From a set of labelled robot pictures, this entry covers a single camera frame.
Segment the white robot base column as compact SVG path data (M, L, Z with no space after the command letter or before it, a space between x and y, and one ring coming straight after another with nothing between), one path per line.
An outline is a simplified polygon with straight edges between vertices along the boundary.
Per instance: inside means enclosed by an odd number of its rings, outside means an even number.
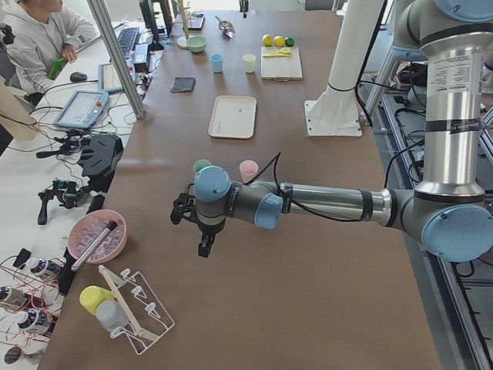
M356 91L385 8L385 1L347 3L327 88L318 99L305 102L309 136L362 135Z

